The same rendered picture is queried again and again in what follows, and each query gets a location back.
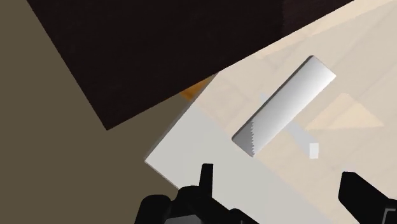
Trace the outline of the white cylinder roll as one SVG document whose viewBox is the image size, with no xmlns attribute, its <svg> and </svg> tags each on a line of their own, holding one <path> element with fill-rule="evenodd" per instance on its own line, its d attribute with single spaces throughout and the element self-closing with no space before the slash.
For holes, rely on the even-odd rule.
<svg viewBox="0 0 397 224">
<path fill-rule="evenodd" d="M 232 136 L 232 141 L 254 156 L 335 78 L 336 74 L 318 58 L 307 57 Z"/>
</svg>

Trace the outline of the light wooden table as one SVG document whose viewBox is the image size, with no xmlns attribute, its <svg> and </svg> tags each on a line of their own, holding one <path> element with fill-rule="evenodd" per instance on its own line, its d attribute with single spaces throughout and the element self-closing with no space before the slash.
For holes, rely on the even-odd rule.
<svg viewBox="0 0 397 224">
<path fill-rule="evenodd" d="M 310 55 L 335 79 L 250 157 L 232 136 Z M 397 199 L 397 0 L 353 0 L 220 71 L 146 163 L 178 188 L 212 163 L 213 197 L 259 224 L 358 224 L 344 171 Z"/>
</svg>

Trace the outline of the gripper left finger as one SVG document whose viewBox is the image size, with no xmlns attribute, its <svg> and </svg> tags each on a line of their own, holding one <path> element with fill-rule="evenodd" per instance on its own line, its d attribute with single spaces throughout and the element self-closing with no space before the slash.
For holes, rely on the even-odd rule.
<svg viewBox="0 0 397 224">
<path fill-rule="evenodd" d="M 213 165 L 202 164 L 198 185 L 184 186 L 174 200 L 149 195 L 134 224 L 258 224 L 240 209 L 227 209 L 212 197 Z"/>
</svg>

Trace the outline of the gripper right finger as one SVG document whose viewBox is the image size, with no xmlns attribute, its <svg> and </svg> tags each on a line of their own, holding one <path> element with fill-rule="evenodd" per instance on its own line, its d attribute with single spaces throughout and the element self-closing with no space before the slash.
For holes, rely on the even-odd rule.
<svg viewBox="0 0 397 224">
<path fill-rule="evenodd" d="M 397 200 L 355 172 L 342 173 L 338 200 L 359 224 L 397 224 Z"/>
</svg>

